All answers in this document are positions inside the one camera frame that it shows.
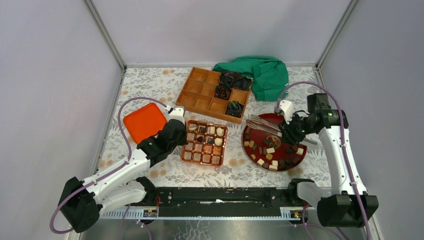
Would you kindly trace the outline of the orange box lid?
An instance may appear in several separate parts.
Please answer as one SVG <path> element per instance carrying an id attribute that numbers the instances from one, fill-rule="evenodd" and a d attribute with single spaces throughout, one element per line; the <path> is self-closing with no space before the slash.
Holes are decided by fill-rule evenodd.
<path id="1" fill-rule="evenodd" d="M 167 119 L 155 103 L 149 103 L 125 116 L 123 123 L 132 140 L 139 144 L 161 131 Z"/>

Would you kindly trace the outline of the orange chocolate box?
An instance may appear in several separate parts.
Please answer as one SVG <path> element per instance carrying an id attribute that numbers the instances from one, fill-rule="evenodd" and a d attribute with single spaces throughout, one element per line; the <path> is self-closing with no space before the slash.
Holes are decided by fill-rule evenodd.
<path id="1" fill-rule="evenodd" d="M 209 127 L 215 127 L 215 134 L 210 134 Z M 180 154 L 181 160 L 187 163 L 220 167 L 224 163 L 225 147 L 227 142 L 228 128 L 223 124 L 215 124 L 198 120 L 189 120 L 186 123 L 187 141 L 183 145 Z M 206 132 L 199 132 L 200 127 L 206 127 Z M 224 135 L 216 134 L 217 128 L 223 128 Z M 215 138 L 222 138 L 221 146 L 215 145 Z"/>

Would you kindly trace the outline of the red round plate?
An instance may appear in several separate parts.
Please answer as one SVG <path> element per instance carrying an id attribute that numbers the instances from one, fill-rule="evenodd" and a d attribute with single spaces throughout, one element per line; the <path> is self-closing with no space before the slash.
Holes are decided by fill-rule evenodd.
<path id="1" fill-rule="evenodd" d="M 304 144 L 290 145 L 282 142 L 279 136 L 247 125 L 241 132 L 241 142 L 245 153 L 255 164 L 275 172 L 285 172 L 297 167 L 308 150 Z"/>

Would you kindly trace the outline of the metal serving tongs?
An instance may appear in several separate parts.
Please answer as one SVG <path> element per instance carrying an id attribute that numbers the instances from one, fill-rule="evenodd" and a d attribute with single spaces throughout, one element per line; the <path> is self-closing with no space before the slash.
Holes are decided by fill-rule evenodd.
<path id="1" fill-rule="evenodd" d="M 246 125 L 255 130 L 260 130 L 278 137 L 282 137 L 282 132 L 276 124 L 271 123 L 259 117 L 258 115 L 249 115 L 246 120 Z"/>

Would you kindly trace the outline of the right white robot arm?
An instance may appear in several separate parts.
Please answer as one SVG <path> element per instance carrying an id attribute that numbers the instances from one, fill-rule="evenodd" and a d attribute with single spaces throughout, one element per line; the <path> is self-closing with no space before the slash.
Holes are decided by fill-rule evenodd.
<path id="1" fill-rule="evenodd" d="M 379 207 L 357 171 L 349 142 L 349 124 L 343 110 L 330 106 L 326 93 L 307 97 L 307 116 L 299 116 L 291 101 L 279 100 L 275 113 L 283 116 L 279 124 L 281 140 L 292 147 L 307 135 L 317 134 L 324 148 L 331 179 L 331 191 L 313 180 L 296 178 L 289 183 L 287 201 L 299 206 L 304 201 L 316 209 L 324 227 L 362 228 Z"/>

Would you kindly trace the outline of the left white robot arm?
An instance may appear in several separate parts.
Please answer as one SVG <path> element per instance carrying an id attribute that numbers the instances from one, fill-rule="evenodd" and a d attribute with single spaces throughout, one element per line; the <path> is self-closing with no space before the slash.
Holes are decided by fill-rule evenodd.
<path id="1" fill-rule="evenodd" d="M 142 140 L 129 158 L 83 180 L 69 179 L 53 214 L 61 212 L 71 230 L 82 233 L 104 213 L 131 203 L 152 204 L 155 187 L 145 177 L 135 177 L 165 160 L 177 146 L 187 144 L 186 135 L 185 119 L 171 118 L 157 135 Z"/>

